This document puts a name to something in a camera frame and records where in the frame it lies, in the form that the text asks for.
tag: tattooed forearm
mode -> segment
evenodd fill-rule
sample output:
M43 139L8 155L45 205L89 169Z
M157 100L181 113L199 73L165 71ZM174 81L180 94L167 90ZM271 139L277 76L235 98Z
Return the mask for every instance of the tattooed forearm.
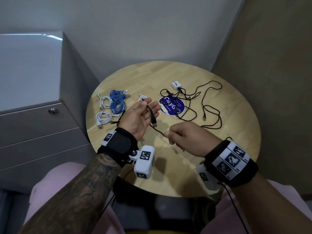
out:
M19 233L91 233L120 170L110 157L98 154Z

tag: white cable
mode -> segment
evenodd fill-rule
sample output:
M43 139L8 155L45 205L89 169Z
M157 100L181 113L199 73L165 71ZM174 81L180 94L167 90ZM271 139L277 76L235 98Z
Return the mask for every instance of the white cable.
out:
M138 101L140 101L140 100L142 100L142 99L146 99L147 97L145 96L145 95L142 95L141 93L140 93L140 98L138 99Z
M112 104L113 100L110 97L108 97L108 96L101 97L99 94L97 94L97 95L99 96L99 108L101 110L104 110L104 108L110 108L110 105ZM104 103L105 99L108 99L109 103L105 104Z
M103 110L96 114L96 124L99 128L102 128L102 125L109 123L113 119L113 117L119 117L119 114L110 114Z

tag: wristband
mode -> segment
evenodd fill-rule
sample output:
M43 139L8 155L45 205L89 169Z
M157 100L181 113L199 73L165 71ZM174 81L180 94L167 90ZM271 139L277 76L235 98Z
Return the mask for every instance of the wristband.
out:
M257 164L236 143L222 141L205 156L207 171L229 187L251 181L258 171Z
M130 132L118 127L109 131L97 154L105 153L123 167L130 160L129 155L133 155L133 151L136 150L138 150L136 138Z

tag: coiled blue cable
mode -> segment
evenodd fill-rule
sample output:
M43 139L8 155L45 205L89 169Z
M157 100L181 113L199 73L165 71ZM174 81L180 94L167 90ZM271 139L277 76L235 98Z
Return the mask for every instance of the coiled blue cable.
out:
M127 109L127 105L123 101L126 98L125 91L112 90L110 92L110 98L113 100L110 109L114 114L119 114Z

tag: round wooden table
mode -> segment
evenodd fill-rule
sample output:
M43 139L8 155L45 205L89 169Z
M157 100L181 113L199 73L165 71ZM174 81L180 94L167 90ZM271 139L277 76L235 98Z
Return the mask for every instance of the round wooden table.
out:
M177 91L171 87L172 81L180 82L186 92L191 94L197 86L211 80L220 82L223 88L208 90L204 104L209 104L220 110L223 126L218 130L209 130L222 139L228 136L232 137L256 161L261 144L260 126L255 112L243 95L228 82L207 70L171 61L151 61L130 65L111 74L99 84L90 98L86 112L87 132L94 150L98 150L108 131L116 128L115 124L103 125L102 129L97 127L96 114L100 112L97 94L109 96L111 90L128 90L131 97L127 98L125 102L129 108L138 101L139 93L152 98L153 101L162 98L160 95L162 89L176 93ZM201 100L209 86L218 87L216 83L211 83L199 88L202 93L191 101L191 108L198 114L193 122L198 125L212 124L217 119L216 115L206 113L207 120L203 121ZM185 119L193 117L194 113L191 111L184 116ZM160 111L157 118L157 129L165 132L171 125L179 122L182 121L176 116L170 116ZM143 145L153 145L156 149L152 176L150 179L144 180L136 178L134 173L130 173L126 178L127 182L148 192L172 197L201 197L215 193L215 191L205 188L195 170L196 165L203 160L202 158L194 157L186 151L183 152L176 145L170 145L168 139L151 127L147 128L143 139L138 142L139 148ZM124 166L120 176L123 177L132 168L133 165Z

